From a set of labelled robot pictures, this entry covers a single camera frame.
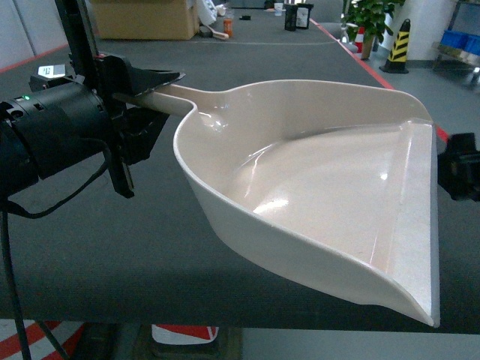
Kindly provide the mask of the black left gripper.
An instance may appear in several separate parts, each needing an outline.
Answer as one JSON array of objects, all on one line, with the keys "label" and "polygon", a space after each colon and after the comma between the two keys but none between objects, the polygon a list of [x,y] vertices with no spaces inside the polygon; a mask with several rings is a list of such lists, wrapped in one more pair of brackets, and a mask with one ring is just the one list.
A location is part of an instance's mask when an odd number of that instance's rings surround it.
[{"label": "black left gripper", "polygon": [[[185,73],[133,68],[129,94],[138,96],[181,80]],[[116,151],[104,102],[63,64],[44,65],[30,78],[30,94],[14,100],[14,184],[24,190],[102,152],[115,191],[134,195],[128,168]],[[150,158],[169,114],[146,108],[126,112],[121,156],[127,165]]]}]

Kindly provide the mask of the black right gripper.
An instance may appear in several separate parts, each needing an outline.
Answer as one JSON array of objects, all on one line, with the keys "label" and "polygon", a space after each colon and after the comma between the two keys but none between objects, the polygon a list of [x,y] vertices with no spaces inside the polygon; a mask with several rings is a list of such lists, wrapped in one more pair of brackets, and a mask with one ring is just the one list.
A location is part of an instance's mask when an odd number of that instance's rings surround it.
[{"label": "black right gripper", "polygon": [[479,150],[474,133],[456,133],[437,156],[438,184],[455,201],[479,201]]}]

